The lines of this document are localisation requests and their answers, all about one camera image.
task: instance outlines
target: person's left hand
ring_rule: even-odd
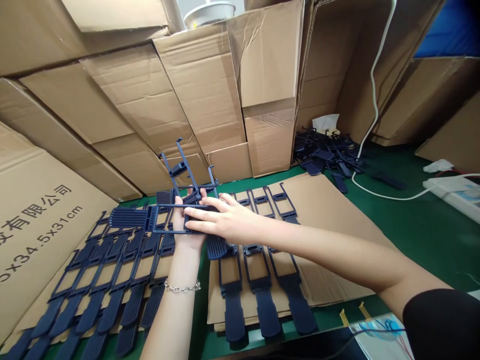
[[[204,188],[200,189],[201,197],[204,198],[207,196],[207,191]],[[175,196],[175,204],[183,204],[182,198],[180,196]],[[184,229],[184,208],[183,207],[176,207],[173,210],[173,230],[181,231]],[[176,234],[175,235],[175,246],[188,246],[190,248],[200,250],[202,245],[204,244],[205,238],[207,235],[205,234]]]

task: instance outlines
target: chain bracelet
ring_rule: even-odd
[[[165,281],[164,285],[165,285],[165,289],[170,290],[174,293],[179,293],[179,292],[189,293],[191,291],[198,291],[198,290],[201,289],[200,281],[198,281],[198,280],[196,281],[196,284],[195,284],[194,287],[186,287],[186,288],[173,287],[172,285],[170,285],[166,281]]]

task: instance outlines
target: green floor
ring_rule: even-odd
[[[414,156],[412,148],[374,147],[371,151],[377,157],[370,162],[390,175],[402,179],[407,183],[408,189],[395,190],[364,175],[356,178],[360,184],[374,192],[401,198],[413,196],[423,190],[422,181],[430,176],[423,173],[422,167],[429,162]],[[218,190],[224,193],[242,192],[248,188],[259,188],[301,173],[303,170],[296,166],[288,171],[258,179],[251,178],[223,184],[218,187]],[[392,201],[370,195],[350,181],[347,182],[347,186],[349,193],[346,197],[360,208],[405,255],[456,289],[466,292],[480,289],[480,261],[478,260],[480,226],[478,224],[432,194],[412,201]],[[153,204],[155,200],[151,197],[133,201],[133,203],[141,206],[145,201]],[[207,288],[209,281],[209,265],[204,248],[198,275],[203,289]],[[365,302],[365,307],[371,316],[389,312],[376,295],[315,308],[313,314],[319,330],[324,332],[341,327],[339,313],[342,309],[345,309],[350,323],[363,320],[364,317],[358,308],[361,301]],[[225,341],[223,334],[215,333],[213,327],[207,325],[207,308],[208,291],[199,291],[195,298],[190,359],[214,359],[233,352],[261,347],[267,343],[260,335],[258,326],[252,325],[248,327],[248,341],[231,347]],[[268,344],[299,337],[291,317],[282,318],[281,323],[283,334],[269,341]],[[116,342],[117,337],[112,336],[106,347],[104,359],[115,358]],[[135,351],[124,359],[137,360],[143,344],[143,335],[140,334]],[[85,345],[84,340],[75,359],[80,359]],[[59,345],[52,346],[46,359],[53,360],[58,348]]]

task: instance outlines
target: finger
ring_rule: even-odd
[[[183,203],[184,202],[180,196],[175,196],[175,204],[181,205]],[[173,219],[181,219],[183,216],[184,216],[183,208],[181,207],[173,208]]]
[[[239,203],[237,202],[237,200],[235,200],[232,196],[230,196],[229,194],[223,192],[220,194],[219,196],[221,199],[225,200],[226,203],[230,206],[235,206],[235,205],[239,205]]]
[[[196,209],[193,207],[187,207],[185,208],[185,213],[190,215],[193,218],[203,220],[203,221],[209,221],[209,222],[217,222],[220,214],[218,212],[214,211],[204,211],[200,209]]]
[[[199,231],[207,234],[215,234],[216,225],[209,221],[187,221],[185,223],[187,229]]]
[[[215,197],[204,197],[201,201],[203,205],[211,205],[216,207],[221,213],[226,213],[230,210],[230,205]]]

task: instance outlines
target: pile of plastic parts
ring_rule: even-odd
[[[167,213],[173,208],[190,207],[207,211],[218,211],[213,206],[199,205],[199,201],[202,199],[202,195],[200,194],[200,189],[202,188],[206,189],[207,194],[213,192],[214,196],[217,199],[219,198],[219,195],[217,193],[217,186],[219,184],[219,181],[218,179],[215,179],[212,174],[212,168],[214,166],[211,165],[208,168],[208,173],[210,175],[210,183],[205,185],[197,185],[195,177],[190,170],[189,162],[185,158],[182,147],[180,146],[181,141],[182,138],[179,138],[176,141],[176,145],[178,147],[178,150],[180,151],[182,161],[175,165],[173,168],[170,168],[165,155],[163,153],[160,154],[161,158],[165,162],[165,166],[170,175],[171,181],[173,183],[173,188],[170,191],[157,192],[157,204],[150,205],[146,209],[136,209],[128,207],[115,208],[112,211],[109,219],[109,224],[112,228],[143,227],[145,231],[152,232],[154,234],[196,234],[198,233],[197,231],[193,231],[185,227],[185,223],[190,220],[190,217],[188,215],[185,215],[185,223],[183,226],[183,230],[173,230],[171,227],[160,228],[159,226],[157,226],[157,218],[159,214]],[[191,181],[191,185],[178,186],[176,179],[185,172],[188,172],[188,177]],[[175,204],[175,196],[180,196],[180,190],[183,189],[191,189],[191,194],[182,199],[183,204]],[[206,242],[208,258],[210,260],[218,260],[228,251],[228,245],[225,239],[219,236],[208,234]]]
[[[315,128],[304,127],[303,130],[296,134],[293,157],[310,176],[318,175],[323,170],[329,172],[338,190],[344,194],[349,192],[345,179],[350,179],[354,172],[366,174],[398,190],[407,188],[402,181],[369,165],[365,160],[368,157],[366,151],[358,157],[359,145],[348,134],[329,135],[328,130],[321,133]]]

